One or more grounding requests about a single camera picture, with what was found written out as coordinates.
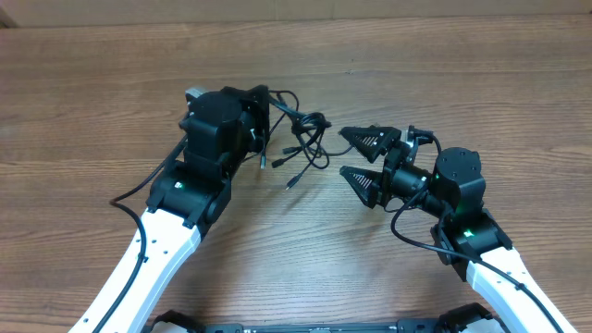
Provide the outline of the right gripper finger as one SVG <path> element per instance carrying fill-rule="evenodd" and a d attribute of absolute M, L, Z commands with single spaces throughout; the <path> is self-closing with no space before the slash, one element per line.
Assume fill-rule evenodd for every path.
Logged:
<path fill-rule="evenodd" d="M 339 135 L 370 163 L 374 163 L 401 138 L 401 131 L 393 127 L 344 127 Z"/>
<path fill-rule="evenodd" d="M 375 207 L 381 190 L 382 174 L 354 166 L 343 166 L 339 174 L 350 184 L 355 194 L 367 207 Z"/>

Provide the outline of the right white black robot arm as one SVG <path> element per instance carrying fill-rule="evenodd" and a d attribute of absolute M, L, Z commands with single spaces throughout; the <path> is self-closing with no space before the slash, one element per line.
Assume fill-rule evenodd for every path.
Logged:
<path fill-rule="evenodd" d="M 344 166 L 339 173 L 361 202 L 387 207 L 394 199 L 391 232 L 401 241 L 438 254 L 459 278 L 486 300 L 442 314 L 426 332 L 572 332 L 574 327 L 537 285 L 510 237 L 486 209 L 486 181 L 478 152 L 438 147 L 432 170 L 414 160 L 420 146 L 437 144 L 429 130 L 409 127 L 345 127 L 341 136 L 369 162 L 384 159 L 381 171 Z M 432 244 L 397 229 L 403 212 L 419 209 L 437 218 Z"/>

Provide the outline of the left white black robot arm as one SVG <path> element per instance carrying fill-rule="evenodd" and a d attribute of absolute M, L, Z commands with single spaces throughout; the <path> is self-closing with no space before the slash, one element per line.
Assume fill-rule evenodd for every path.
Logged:
<path fill-rule="evenodd" d="M 231 199 L 231 181 L 270 138 L 269 89 L 185 92 L 184 135 L 143 181 L 146 209 L 116 268 L 74 332 L 139 332 L 168 283 L 196 251 Z"/>

